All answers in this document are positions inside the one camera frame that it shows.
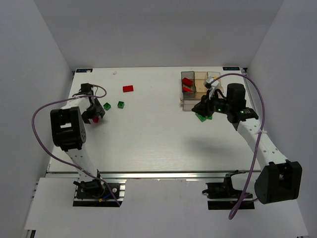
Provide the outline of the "red long lego brick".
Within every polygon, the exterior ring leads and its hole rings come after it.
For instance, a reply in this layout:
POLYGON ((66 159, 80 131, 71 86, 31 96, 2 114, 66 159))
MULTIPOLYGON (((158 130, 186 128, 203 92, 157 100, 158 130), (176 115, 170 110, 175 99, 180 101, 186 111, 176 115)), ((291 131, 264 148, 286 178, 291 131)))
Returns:
POLYGON ((184 78, 182 79, 182 83, 183 83, 185 86, 187 86, 187 87, 191 87, 191 86, 193 85, 194 81, 191 80, 191 79, 189 79, 189 78, 184 77, 184 78))

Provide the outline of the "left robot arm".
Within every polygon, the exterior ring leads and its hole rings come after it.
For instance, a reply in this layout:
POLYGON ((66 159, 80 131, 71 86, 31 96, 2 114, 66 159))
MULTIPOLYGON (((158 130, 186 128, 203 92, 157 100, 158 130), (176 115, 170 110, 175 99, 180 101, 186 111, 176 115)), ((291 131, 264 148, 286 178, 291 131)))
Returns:
POLYGON ((64 107, 50 112, 53 143, 71 159, 81 182, 100 178, 84 146, 87 140, 85 125, 97 123, 106 114, 93 88, 90 83, 81 84, 73 99, 64 107))

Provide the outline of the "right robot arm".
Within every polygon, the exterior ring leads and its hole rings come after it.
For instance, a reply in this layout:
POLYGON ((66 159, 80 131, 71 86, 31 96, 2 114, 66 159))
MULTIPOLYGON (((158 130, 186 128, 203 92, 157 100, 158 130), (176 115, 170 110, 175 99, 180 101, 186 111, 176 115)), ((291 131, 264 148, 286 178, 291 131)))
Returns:
POLYGON ((227 116, 227 120, 255 152, 261 173, 255 182, 255 194, 262 204, 294 200, 299 196, 302 167, 289 161, 261 129, 256 112, 246 106, 246 90, 243 84, 231 83, 224 96, 218 82, 205 83, 206 95, 192 111, 203 117, 214 113, 227 116))

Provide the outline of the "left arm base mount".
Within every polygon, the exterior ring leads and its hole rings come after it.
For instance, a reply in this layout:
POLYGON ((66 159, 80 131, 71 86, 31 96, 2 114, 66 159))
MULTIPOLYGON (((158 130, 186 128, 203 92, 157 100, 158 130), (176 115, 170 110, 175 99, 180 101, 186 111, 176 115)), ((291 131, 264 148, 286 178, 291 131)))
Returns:
POLYGON ((109 183, 110 189, 98 180, 74 181, 76 186, 73 207, 120 207, 120 184, 109 183))

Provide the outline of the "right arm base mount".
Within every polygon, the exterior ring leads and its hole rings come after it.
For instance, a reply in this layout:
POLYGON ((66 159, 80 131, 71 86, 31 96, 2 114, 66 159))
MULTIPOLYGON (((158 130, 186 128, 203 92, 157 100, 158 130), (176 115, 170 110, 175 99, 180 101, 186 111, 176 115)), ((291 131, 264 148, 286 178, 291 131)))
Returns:
POLYGON ((208 182, 207 188, 202 191, 203 195, 208 198, 208 210, 231 210, 242 191, 233 187, 232 177, 239 174, 245 174, 239 170, 227 173, 222 182, 208 182))

